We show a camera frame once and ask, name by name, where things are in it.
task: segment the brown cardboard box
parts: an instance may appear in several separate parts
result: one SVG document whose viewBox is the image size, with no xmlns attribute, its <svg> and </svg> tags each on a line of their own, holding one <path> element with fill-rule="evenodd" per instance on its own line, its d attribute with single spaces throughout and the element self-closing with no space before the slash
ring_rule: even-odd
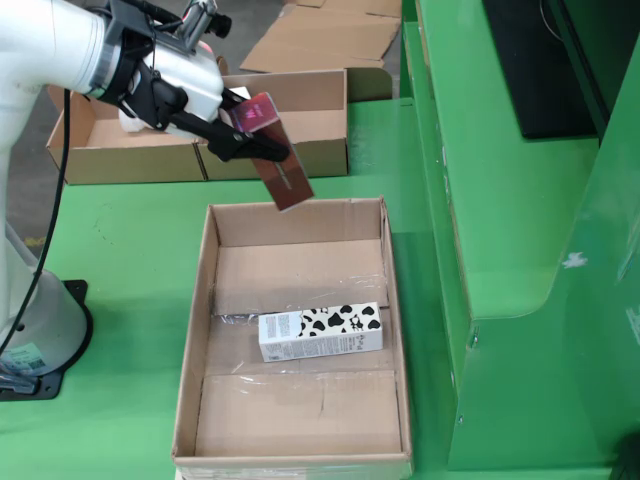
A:
<svg viewBox="0 0 640 480">
<path fill-rule="evenodd" d="M 347 175 L 347 102 L 391 98 L 391 77 L 378 68 L 225 77 L 227 87 L 268 92 L 287 134 L 311 177 Z M 62 108 L 61 90 L 50 88 Z M 116 107 L 71 96 L 70 184 L 178 182 L 259 178 L 248 159 L 221 162 L 202 139 L 145 129 L 126 133 Z M 58 119 L 47 144 L 57 165 L 63 122 Z"/>
<path fill-rule="evenodd" d="M 50 89 L 58 106 L 57 92 Z M 60 114 L 47 143 L 58 166 L 64 138 L 62 117 Z M 194 142 L 194 138 L 150 129 L 127 133 L 120 127 L 116 107 L 73 93 L 66 180 L 70 184 L 202 181 L 204 169 Z"/>
<path fill-rule="evenodd" d="M 238 317 L 370 301 L 384 348 L 357 354 L 264 363 L 257 323 Z M 172 449 L 181 475 L 400 479 L 411 455 L 384 201 L 210 206 Z"/>
<path fill-rule="evenodd" d="M 298 0 L 240 68 L 258 72 L 382 67 L 400 26 L 400 0 Z"/>
<path fill-rule="evenodd" d="M 289 140 L 310 177 L 347 175 L 347 103 L 391 98 L 391 78 L 378 68 L 235 75 L 229 88 L 271 95 Z M 227 163 L 207 149 L 198 152 L 209 179 L 258 178 L 249 159 Z"/>
</svg>

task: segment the gray floor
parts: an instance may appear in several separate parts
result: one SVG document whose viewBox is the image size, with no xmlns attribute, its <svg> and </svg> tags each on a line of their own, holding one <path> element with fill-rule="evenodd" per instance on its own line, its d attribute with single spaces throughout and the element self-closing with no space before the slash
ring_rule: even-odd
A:
<svg viewBox="0 0 640 480">
<path fill-rule="evenodd" d="M 186 0 L 151 0 L 175 13 L 182 13 Z M 102 2 L 73 0 L 77 5 Z M 241 73 L 238 66 L 251 48 L 260 40 L 277 18 L 282 0 L 218 0 L 220 11 L 233 19 L 229 36 L 221 40 L 205 37 L 218 55 L 223 55 L 230 72 Z M 397 84 L 400 73 L 400 35 L 384 57 L 385 69 Z M 9 223 L 34 253 L 38 254 L 44 242 L 51 215 L 57 169 L 46 151 L 49 134 L 58 118 L 58 112 L 46 91 L 38 98 L 29 123 L 11 153 L 9 168 L 8 208 Z"/>
</svg>

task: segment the label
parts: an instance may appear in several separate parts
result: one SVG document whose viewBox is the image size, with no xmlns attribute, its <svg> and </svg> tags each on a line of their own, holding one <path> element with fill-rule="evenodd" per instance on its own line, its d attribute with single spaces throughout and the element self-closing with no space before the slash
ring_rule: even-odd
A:
<svg viewBox="0 0 640 480">
<path fill-rule="evenodd" d="M 42 353 L 34 343 L 5 350 L 0 363 L 13 373 L 26 375 L 46 367 Z"/>
</svg>

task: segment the cow print carton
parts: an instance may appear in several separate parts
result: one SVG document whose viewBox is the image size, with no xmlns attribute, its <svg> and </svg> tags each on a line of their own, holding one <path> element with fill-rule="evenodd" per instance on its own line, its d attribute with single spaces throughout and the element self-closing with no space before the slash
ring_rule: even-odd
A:
<svg viewBox="0 0 640 480">
<path fill-rule="evenodd" d="M 259 328 L 265 362 L 382 349 L 375 302 L 261 315 Z"/>
</svg>

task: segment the cable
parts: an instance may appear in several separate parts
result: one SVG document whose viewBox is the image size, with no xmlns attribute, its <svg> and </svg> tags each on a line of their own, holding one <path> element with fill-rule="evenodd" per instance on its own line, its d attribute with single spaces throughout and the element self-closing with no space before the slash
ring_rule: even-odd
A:
<svg viewBox="0 0 640 480">
<path fill-rule="evenodd" d="M 29 290 L 27 290 L 27 294 L 22 301 L 22 305 L 20 305 L 20 310 L 18 310 L 18 314 L 11 325 L 11 329 L 9 330 L 9 334 L 0 345 L 0 358 L 2 354 L 9 345 L 13 334 L 15 333 L 18 325 L 20 324 L 20 320 L 22 320 L 22 316 L 24 315 L 25 310 L 29 306 L 29 302 L 31 301 L 31 296 L 38 285 L 38 280 L 40 280 L 40 276 L 42 275 L 42 270 L 44 269 L 44 264 L 47 261 L 47 253 L 49 253 L 49 247 L 51 246 L 51 239 L 53 238 L 53 231 L 56 228 L 56 222 L 58 220 L 58 211 L 60 210 L 60 200 L 62 199 L 62 190 L 64 188 L 64 174 L 67 170 L 67 160 L 69 158 L 69 136 L 71 131 L 71 92 L 67 89 L 64 91 L 64 143 L 62 146 L 62 159 L 60 160 L 60 172 L 58 173 L 58 184 L 56 185 L 56 194 L 53 200 L 53 211 L 51 213 L 51 220 L 49 220 L 49 228 L 47 230 L 47 238 L 44 242 L 44 246 L 42 247 L 42 253 L 40 254 L 40 259 L 38 260 L 38 265 L 36 266 L 35 271 L 33 272 L 33 279 L 31 280 L 31 285 L 29 285 Z"/>
<path fill-rule="evenodd" d="M 547 23 L 547 17 L 544 14 L 544 8 L 542 6 L 542 2 L 543 0 L 540 0 L 540 15 L 542 16 L 542 21 L 544 22 L 544 26 L 547 27 L 547 30 L 549 30 L 549 33 L 553 35 L 556 38 L 556 40 L 559 40 L 560 42 L 562 42 L 562 37 L 558 35 L 556 32 L 554 32 L 551 26 L 549 25 L 549 23 Z"/>
</svg>

